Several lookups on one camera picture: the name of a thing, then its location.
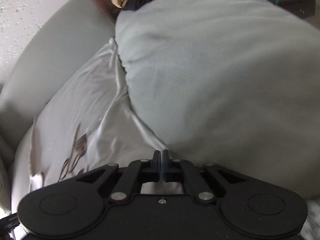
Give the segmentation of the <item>white printed t-shirt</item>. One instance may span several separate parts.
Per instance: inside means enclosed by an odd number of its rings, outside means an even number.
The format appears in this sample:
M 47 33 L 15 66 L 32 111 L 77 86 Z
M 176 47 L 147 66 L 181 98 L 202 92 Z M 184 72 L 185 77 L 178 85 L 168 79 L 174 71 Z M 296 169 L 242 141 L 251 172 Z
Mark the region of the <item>white printed t-shirt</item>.
M 110 163 L 125 167 L 165 148 L 132 111 L 117 44 L 110 39 L 34 118 L 29 189 Z

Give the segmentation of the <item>large grey cushion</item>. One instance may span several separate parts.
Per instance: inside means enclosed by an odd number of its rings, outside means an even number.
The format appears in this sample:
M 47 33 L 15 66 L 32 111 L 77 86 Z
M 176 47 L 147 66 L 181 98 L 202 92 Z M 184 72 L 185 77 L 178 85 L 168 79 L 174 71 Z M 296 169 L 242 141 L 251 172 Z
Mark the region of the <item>large grey cushion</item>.
M 122 11 L 131 105 L 174 158 L 319 196 L 319 30 L 265 0 Z

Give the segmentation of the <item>light grey sofa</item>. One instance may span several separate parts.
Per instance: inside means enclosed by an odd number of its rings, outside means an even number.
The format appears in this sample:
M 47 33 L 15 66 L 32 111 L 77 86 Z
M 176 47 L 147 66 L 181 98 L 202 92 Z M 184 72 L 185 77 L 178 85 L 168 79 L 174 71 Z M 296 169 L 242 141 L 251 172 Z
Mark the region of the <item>light grey sofa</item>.
M 1 92 L 1 207 L 17 211 L 29 193 L 34 118 L 59 89 L 115 35 L 109 0 L 70 0 L 37 32 Z

